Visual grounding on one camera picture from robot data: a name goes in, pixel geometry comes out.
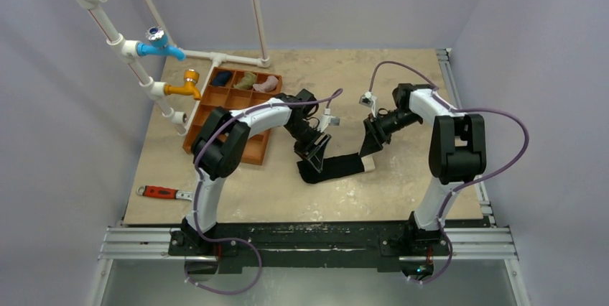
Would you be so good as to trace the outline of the black underwear white waistband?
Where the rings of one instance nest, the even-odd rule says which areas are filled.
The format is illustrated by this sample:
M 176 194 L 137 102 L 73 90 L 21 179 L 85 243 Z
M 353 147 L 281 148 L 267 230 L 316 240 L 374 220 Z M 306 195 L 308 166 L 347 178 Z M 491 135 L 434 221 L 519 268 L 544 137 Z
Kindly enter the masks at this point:
M 371 155 L 361 157 L 359 153 L 324 158 L 322 170 L 316 171 L 306 161 L 297 163 L 299 175 L 307 184 L 318 184 L 328 180 L 343 179 L 361 173 L 372 172 L 376 165 Z

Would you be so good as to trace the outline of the orange compartment tray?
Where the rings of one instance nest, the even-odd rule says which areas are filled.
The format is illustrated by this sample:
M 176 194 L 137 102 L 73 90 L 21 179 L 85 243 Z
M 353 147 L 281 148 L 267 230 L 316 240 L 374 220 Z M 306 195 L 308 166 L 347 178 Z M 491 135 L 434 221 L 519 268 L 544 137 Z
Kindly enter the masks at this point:
M 233 77 L 225 87 L 211 86 L 210 81 L 214 79 L 217 73 L 221 70 L 229 70 L 233 72 Z M 192 119 L 192 123 L 190 124 L 190 128 L 182 145 L 182 148 L 186 153 L 191 153 L 191 145 L 194 138 L 197 136 L 197 133 L 202 128 L 203 124 L 214 108 L 221 106 L 227 110 L 244 109 L 262 104 L 275 95 L 281 93 L 282 76 L 274 73 L 263 73 L 260 71 L 252 71 L 252 73 L 257 75 L 256 83 L 264 82 L 269 75 L 274 75 L 279 79 L 277 87 L 272 92 L 261 93 L 255 91 L 253 88 L 245 91 L 235 89 L 233 85 L 243 77 L 243 74 L 246 71 L 247 70 L 222 67 L 215 67 L 212 69 L 210 80 L 207 81 L 205 87 L 203 88 L 202 100 L 195 107 L 195 114 Z

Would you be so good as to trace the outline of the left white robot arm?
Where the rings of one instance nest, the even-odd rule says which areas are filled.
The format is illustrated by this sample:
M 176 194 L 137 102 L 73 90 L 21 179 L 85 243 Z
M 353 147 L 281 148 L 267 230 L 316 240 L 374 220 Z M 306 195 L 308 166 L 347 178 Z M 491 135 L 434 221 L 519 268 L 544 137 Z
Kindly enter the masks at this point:
M 315 172 L 321 172 L 331 136 L 307 121 L 315 106 L 329 105 L 342 89 L 317 100 L 307 90 L 298 96 L 280 93 L 269 100 L 241 110 L 215 108 L 192 143 L 197 173 L 192 209 L 182 222 L 186 245 L 197 255 L 210 252 L 217 223 L 217 209 L 226 178 L 236 171 L 248 140 L 264 131 L 284 127 L 295 140 L 294 152 Z

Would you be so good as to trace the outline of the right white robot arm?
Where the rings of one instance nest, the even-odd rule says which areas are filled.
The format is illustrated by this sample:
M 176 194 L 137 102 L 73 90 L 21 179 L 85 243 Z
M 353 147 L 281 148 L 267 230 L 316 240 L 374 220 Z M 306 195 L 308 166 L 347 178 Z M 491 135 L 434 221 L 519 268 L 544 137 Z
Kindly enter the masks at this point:
M 429 231 L 439 229 L 452 205 L 451 192 L 473 181 L 486 169 L 485 122 L 481 115 L 459 113 L 431 85 L 400 83 L 393 90 L 395 109 L 382 110 L 372 92 L 359 100 L 371 109 L 363 121 L 365 135 L 359 155 L 366 157 L 390 144 L 393 133 L 415 123 L 432 128 L 428 164 L 432 179 L 413 212 L 415 227 L 405 231 L 405 248 L 419 254 L 432 242 Z

